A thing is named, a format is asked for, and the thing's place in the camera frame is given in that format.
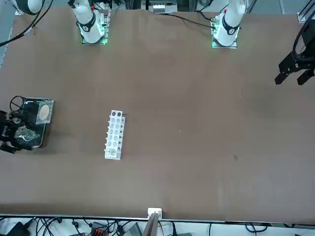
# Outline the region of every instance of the table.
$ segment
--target table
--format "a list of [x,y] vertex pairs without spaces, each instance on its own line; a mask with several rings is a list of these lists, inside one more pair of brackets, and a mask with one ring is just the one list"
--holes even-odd
[[[207,28],[118,11],[108,45],[82,46],[71,10],[52,9],[0,71],[0,110],[55,100],[46,148],[0,153],[0,211],[314,223],[315,82],[274,83],[300,27],[246,15],[238,49],[212,49]],[[120,161],[103,154],[111,110],[126,115]]]

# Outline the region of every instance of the electronic device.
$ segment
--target electronic device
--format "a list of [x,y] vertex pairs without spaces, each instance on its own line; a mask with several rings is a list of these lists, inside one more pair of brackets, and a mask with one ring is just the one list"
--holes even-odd
[[41,147],[53,103],[44,98],[13,97],[11,112],[0,111],[0,150],[15,153]]

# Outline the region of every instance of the black cable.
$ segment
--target black cable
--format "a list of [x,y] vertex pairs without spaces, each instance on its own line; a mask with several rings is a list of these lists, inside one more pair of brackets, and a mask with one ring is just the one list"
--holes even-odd
[[25,32],[27,32],[27,31],[35,24],[37,18],[39,17],[39,15],[40,15],[40,13],[41,13],[41,11],[42,11],[42,9],[43,9],[44,3],[45,3],[45,0],[42,1],[42,6],[41,6],[39,12],[37,13],[37,15],[34,17],[34,19],[32,20],[32,22],[30,23],[30,25],[27,26],[26,29],[23,30],[21,33],[19,33],[18,35],[14,36],[12,39],[9,39],[9,40],[7,40],[7,41],[1,42],[1,43],[0,43],[0,47],[4,46],[4,45],[6,45],[6,44],[8,44],[8,43],[10,43],[10,42],[12,42],[12,41],[14,41],[14,40],[17,40],[17,39],[19,39],[19,38],[22,38],[22,37],[25,35]]
[[211,29],[214,29],[214,30],[216,29],[214,26],[204,25],[204,24],[198,23],[198,22],[196,22],[196,21],[192,21],[192,20],[186,19],[186,18],[181,17],[181,16],[177,16],[177,15],[173,15],[173,14],[168,14],[168,13],[161,13],[161,15],[174,16],[174,17],[177,17],[177,18],[182,19],[182,20],[184,20],[184,21],[188,21],[188,22],[194,23],[194,24],[199,25],[199,26],[208,27],[208,28],[211,28]]
[[214,0],[210,0],[210,2],[207,5],[205,5],[201,10],[198,10],[197,12],[199,12],[199,11],[201,12],[203,9],[205,9],[208,6],[210,6],[213,1]]
[[38,236],[38,233],[41,231],[41,229],[45,226],[44,224],[38,229],[38,224],[39,224],[39,221],[41,220],[41,218],[38,219],[38,222],[36,224],[36,236]]
[[40,10],[39,10],[39,12],[38,12],[38,14],[35,16],[35,18],[34,18],[34,19],[32,20],[32,22],[30,23],[30,25],[29,25],[28,27],[26,27],[26,29],[23,30],[21,33],[19,33],[17,36],[13,37],[12,39],[9,39],[9,40],[7,40],[7,41],[5,41],[5,42],[0,43],[0,47],[4,46],[4,45],[6,45],[6,44],[8,44],[8,43],[10,43],[10,42],[12,42],[12,41],[15,41],[15,40],[17,40],[17,39],[19,39],[19,38],[22,38],[23,36],[25,36],[25,32],[28,32],[28,30],[29,30],[30,28],[36,27],[36,25],[38,24],[38,22],[47,14],[47,12],[48,12],[49,9],[51,8],[51,6],[52,6],[54,0],[51,0],[51,1],[50,1],[50,4],[49,4],[48,8],[46,9],[46,11],[45,11],[45,12],[43,13],[43,15],[37,20],[37,18],[39,17],[39,15],[40,15],[40,13],[41,13],[41,11],[42,11],[42,9],[43,9],[43,6],[44,6],[44,4],[45,4],[45,1],[46,1],[46,0],[43,0],[43,1],[42,1],[43,4],[42,4],[42,6],[41,6],[41,8],[40,8]]
[[50,236],[53,236],[53,233],[50,231],[49,226],[51,224],[51,222],[53,222],[54,220],[50,221],[49,224],[47,224],[47,221],[45,219],[40,219],[40,221],[43,223],[43,225],[45,225],[45,230],[43,232],[43,236],[45,236],[46,232],[48,231]]
[[115,235],[118,235],[118,236],[122,236],[119,232],[119,229],[124,229],[124,226],[128,223],[132,222],[131,220],[127,221],[126,223],[124,223],[123,225],[119,225],[118,222],[117,222],[117,229],[116,229],[116,232],[112,235],[112,236],[115,236]]
[[51,0],[51,1],[50,1],[50,4],[49,4],[48,8],[47,8],[46,11],[42,14],[42,16],[35,22],[35,24],[34,24],[33,27],[35,27],[35,26],[38,24],[38,22],[39,22],[41,19],[43,19],[43,17],[47,14],[47,12],[49,11],[49,9],[51,8],[53,2],[54,2],[54,0]]
[[177,232],[176,232],[176,227],[175,227],[175,224],[174,224],[173,221],[172,221],[172,225],[173,225],[173,233],[172,233],[172,236],[178,236],[178,235],[177,235]]
[[100,8],[100,10],[103,10],[103,8],[97,2],[94,2],[94,4],[96,4]]
[[210,225],[209,225],[209,236],[210,236],[210,230],[211,230],[211,226],[212,226],[212,223],[210,223]]
[[221,13],[227,6],[228,6],[228,4],[227,4],[224,8],[222,8],[222,9],[219,11],[219,13]]
[[[250,230],[248,228],[248,225],[252,226],[253,230]],[[248,232],[253,233],[253,234],[255,234],[255,236],[257,236],[257,233],[265,232],[267,230],[268,226],[265,226],[265,228],[263,230],[256,230],[253,223],[245,223],[245,228],[247,229]]]
[[[103,231],[103,233],[105,232],[105,231],[107,231],[108,233],[112,233],[113,231],[109,231],[109,228],[113,225],[113,224],[115,224],[116,223],[116,221],[114,221],[114,222],[112,222],[110,225],[109,225],[109,223],[108,223],[108,221],[107,221],[107,228],[106,228],[106,230],[104,230]],[[104,228],[104,226],[106,226],[106,225],[102,225],[102,224],[100,224],[101,226],[100,227],[98,227],[98,228],[96,228],[96,229],[94,229],[94,230],[99,230],[99,229],[101,229],[101,228]]]
[[309,61],[309,62],[314,62],[314,60],[312,60],[312,58],[302,58],[300,55],[297,55],[296,53],[296,46],[297,43],[300,40],[300,37],[302,35],[302,32],[305,30],[305,28],[307,27],[309,21],[313,18],[313,16],[315,15],[315,11],[312,12],[312,14],[308,17],[308,19],[305,21],[304,25],[301,27],[299,33],[297,34],[295,41],[293,43],[293,49],[292,49],[292,55],[294,57],[294,59],[296,59],[297,61]]
[[79,224],[78,222],[75,222],[74,219],[72,219],[72,224],[75,227],[75,230],[78,232],[79,235],[84,236],[82,233],[79,232],[78,228],[79,228]]
[[84,220],[84,222],[85,222],[90,228],[92,228],[92,225],[93,225],[92,223],[88,223],[88,222],[86,221],[86,219],[84,219],[84,218],[83,218],[83,220]]

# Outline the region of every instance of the metal bracket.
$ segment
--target metal bracket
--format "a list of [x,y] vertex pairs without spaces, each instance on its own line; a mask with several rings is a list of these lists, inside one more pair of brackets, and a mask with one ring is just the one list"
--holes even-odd
[[310,16],[312,11],[314,10],[315,0],[309,0],[301,9],[300,12],[297,13],[297,19],[299,23],[304,23],[306,18]]
[[156,236],[158,221],[162,219],[161,208],[148,208],[148,222],[142,236]]
[[158,214],[158,220],[162,219],[162,208],[154,208],[154,207],[148,208],[148,219],[154,213]]

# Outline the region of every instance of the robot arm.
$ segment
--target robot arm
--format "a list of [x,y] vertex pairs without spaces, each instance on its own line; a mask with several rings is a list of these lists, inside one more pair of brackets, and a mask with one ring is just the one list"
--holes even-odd
[[[11,0],[12,5],[20,12],[29,15],[37,15],[44,1],[43,0]],[[104,15],[97,10],[92,10],[89,0],[68,0],[78,20],[81,35],[88,43],[96,43],[105,35]]]
[[78,20],[81,35],[88,43],[96,43],[105,35],[102,27],[104,15],[92,10],[88,0],[69,0],[68,5]]
[[11,3],[18,11],[29,15],[38,14],[43,5],[42,0],[11,0]]
[[226,10],[219,15],[219,26],[214,35],[219,44],[228,47],[234,43],[245,10],[244,0],[229,0]]

